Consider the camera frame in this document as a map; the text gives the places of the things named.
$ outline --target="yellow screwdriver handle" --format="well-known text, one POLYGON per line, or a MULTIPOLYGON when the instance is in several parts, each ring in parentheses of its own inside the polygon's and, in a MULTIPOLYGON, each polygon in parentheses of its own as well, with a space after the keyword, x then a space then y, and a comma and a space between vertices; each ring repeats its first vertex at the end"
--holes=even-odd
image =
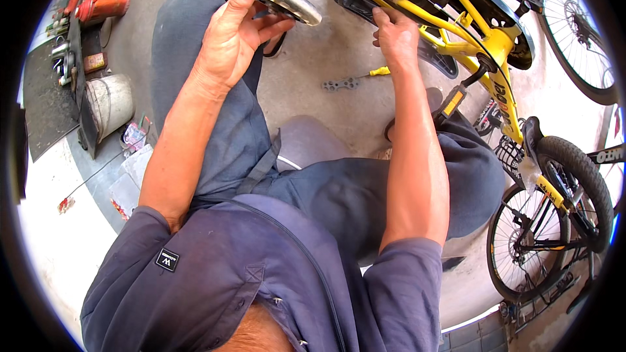
POLYGON ((389 71, 389 68, 387 66, 382 66, 377 70, 371 70, 369 72, 369 76, 376 76, 376 75, 389 75, 391 72, 389 71))

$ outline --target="bicycle basket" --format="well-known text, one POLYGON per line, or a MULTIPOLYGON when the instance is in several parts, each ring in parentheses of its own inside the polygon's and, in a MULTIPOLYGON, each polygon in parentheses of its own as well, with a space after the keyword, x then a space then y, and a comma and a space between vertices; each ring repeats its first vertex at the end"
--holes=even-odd
POLYGON ((520 187, 524 188, 524 183, 521 180, 520 172, 517 170, 517 166, 524 158, 524 148, 520 144, 514 142, 508 136, 502 136, 500 143, 493 150, 496 156, 502 163, 502 168, 513 179, 513 181, 520 187))

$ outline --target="forearm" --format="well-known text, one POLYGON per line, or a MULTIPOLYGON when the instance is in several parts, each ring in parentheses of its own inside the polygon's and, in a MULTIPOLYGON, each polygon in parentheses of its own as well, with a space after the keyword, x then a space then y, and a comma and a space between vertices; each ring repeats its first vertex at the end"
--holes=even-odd
POLYGON ((180 229, 188 211, 223 103, 223 98, 212 97, 206 87, 192 72, 165 119, 143 177, 139 205, 156 209, 172 233, 180 229))
POLYGON ((395 88, 393 156, 387 183, 387 228, 380 250, 404 239, 443 246, 450 213, 448 172, 417 61, 390 66, 395 88))

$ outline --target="white bucket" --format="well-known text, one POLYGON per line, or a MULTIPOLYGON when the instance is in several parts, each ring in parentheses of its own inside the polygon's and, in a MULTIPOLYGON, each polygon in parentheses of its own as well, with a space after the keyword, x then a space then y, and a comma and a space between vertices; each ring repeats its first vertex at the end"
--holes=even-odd
POLYGON ((135 106, 128 76, 92 79, 85 90, 98 129, 98 143, 133 118, 135 106))

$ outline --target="man's left hand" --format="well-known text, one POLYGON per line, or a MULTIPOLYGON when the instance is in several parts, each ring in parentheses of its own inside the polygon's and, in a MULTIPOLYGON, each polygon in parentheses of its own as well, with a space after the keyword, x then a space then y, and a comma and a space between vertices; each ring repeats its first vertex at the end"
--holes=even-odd
POLYGON ((224 99, 248 69, 259 45, 295 25, 283 14, 252 19, 265 9, 255 0, 229 0, 211 17, 190 75, 208 97, 224 99))

